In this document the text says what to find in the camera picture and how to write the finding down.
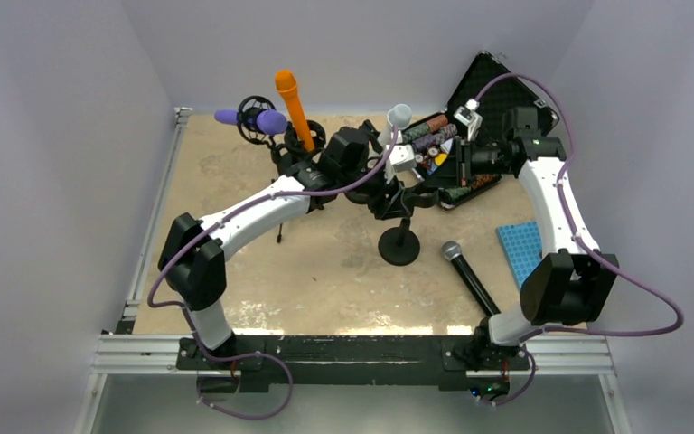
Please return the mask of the black clip stand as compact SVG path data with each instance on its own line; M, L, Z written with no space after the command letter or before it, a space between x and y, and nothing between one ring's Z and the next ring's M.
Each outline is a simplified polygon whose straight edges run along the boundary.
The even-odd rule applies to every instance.
M360 179L363 178L363 176L365 176L373 168L373 166L375 166L381 160L382 155L377 153L377 150L380 149L378 142L379 131L373 126L373 124L366 119L357 127L357 130L368 138L368 144L362 151L358 174L354 176L356 179ZM377 197L381 194L385 183L385 169L381 168L364 184L355 190L346 193L345 197L351 203L368 205L369 203L376 201Z
M419 255L420 241L411 230L411 219L415 209L410 210L409 218L400 218L397 226L387 229L380 235L378 252L390 265L407 266Z

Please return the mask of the black silver-mesh microphone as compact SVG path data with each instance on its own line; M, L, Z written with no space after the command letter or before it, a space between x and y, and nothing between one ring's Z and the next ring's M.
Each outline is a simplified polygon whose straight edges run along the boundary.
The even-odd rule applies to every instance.
M485 315L495 316L500 314L501 310L488 293L482 281L475 274L472 266L464 257L460 244L456 241L446 241L441 247L441 253L444 258L451 263Z

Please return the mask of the white microphone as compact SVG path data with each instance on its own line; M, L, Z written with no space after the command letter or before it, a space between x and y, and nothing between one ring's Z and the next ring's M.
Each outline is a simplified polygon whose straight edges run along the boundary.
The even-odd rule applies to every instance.
M381 146L388 146L393 137L399 137L399 133L408 127L412 118L412 109L407 104L397 104L390 109L386 116L385 126L378 136Z

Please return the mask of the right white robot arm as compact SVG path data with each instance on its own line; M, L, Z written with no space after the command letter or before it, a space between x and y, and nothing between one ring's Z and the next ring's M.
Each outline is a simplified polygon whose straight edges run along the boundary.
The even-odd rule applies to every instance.
M598 319L615 283L603 267L604 253L586 229L575 202L560 139L546 137L533 107L509 109L503 116L502 140L475 146L475 173L514 175L529 196L541 240L541 261L523 281L520 302L489 316L474 339L474 361L492 368L507 347L546 326L577 326Z

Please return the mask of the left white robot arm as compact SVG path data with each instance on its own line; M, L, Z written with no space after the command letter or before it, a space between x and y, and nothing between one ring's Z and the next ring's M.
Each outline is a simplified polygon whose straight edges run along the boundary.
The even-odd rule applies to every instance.
M344 196L364 205L379 221L400 224L380 237L380 255L392 265L407 265L418 241L410 230L417 208L437 200L435 187L406 186L397 178L405 163L414 163L411 148L393 128L381 137L370 123L343 127L313 151L287 152L278 158L279 176L271 184L230 208L196 218L185 212L167 233L153 285L162 282L180 296L175 301L200 343L198 357L212 370L225 368L236 354L235 333L225 315L226 264L242 248L273 228L321 210Z

